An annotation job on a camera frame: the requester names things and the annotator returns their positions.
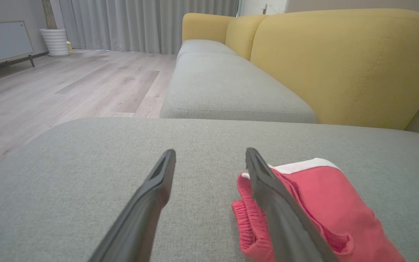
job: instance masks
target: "sofa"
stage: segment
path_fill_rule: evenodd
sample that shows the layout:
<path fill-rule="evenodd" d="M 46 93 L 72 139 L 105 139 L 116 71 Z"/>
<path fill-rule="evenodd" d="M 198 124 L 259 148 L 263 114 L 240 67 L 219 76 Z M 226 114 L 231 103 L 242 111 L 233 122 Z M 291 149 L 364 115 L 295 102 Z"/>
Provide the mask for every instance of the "sofa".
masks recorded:
<path fill-rule="evenodd" d="M 405 129 L 419 110 L 419 13 L 188 13 L 161 118 Z"/>

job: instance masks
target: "cabinet door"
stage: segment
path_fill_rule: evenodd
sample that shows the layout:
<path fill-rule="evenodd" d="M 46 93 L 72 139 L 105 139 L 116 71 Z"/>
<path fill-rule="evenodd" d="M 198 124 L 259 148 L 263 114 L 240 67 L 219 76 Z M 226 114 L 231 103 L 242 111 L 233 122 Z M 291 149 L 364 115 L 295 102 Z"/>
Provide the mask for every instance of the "cabinet door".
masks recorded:
<path fill-rule="evenodd" d="M 0 23 L 0 60 L 32 52 L 23 22 Z"/>

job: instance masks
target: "yellow sofa backrest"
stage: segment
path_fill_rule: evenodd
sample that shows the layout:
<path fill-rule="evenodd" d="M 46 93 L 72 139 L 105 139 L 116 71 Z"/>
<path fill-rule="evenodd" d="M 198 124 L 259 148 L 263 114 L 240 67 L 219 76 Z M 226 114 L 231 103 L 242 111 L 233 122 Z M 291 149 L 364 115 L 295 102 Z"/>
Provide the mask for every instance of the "yellow sofa backrest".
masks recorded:
<path fill-rule="evenodd" d="M 188 39 L 204 39 L 226 43 L 227 26 L 235 17 L 186 13 L 182 19 L 182 42 Z"/>
<path fill-rule="evenodd" d="M 250 60 L 253 39 L 260 23 L 269 15 L 248 15 L 232 19 L 226 32 L 226 46 Z"/>
<path fill-rule="evenodd" d="M 268 16 L 251 62 L 303 98 L 319 123 L 404 129 L 419 109 L 419 13 Z"/>

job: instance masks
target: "sofa armrest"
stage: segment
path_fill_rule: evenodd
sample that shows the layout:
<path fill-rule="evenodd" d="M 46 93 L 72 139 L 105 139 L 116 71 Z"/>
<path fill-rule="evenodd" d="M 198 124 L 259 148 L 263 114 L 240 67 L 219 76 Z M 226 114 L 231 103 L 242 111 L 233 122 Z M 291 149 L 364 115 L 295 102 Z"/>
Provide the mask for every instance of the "sofa armrest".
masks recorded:
<path fill-rule="evenodd" d="M 182 20 L 182 42 L 188 39 L 226 42 L 226 31 L 231 16 L 187 13 Z"/>

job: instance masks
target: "cabinet leg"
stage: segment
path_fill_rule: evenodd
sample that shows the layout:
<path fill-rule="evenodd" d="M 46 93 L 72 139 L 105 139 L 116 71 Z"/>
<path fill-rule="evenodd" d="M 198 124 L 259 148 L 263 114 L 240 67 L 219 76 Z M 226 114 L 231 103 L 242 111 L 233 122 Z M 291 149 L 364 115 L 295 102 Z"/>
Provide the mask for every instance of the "cabinet leg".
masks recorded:
<path fill-rule="evenodd" d="M 30 63 L 32 63 L 32 67 L 35 67 L 35 64 L 33 63 L 32 55 L 28 55 L 28 58 L 30 59 Z"/>

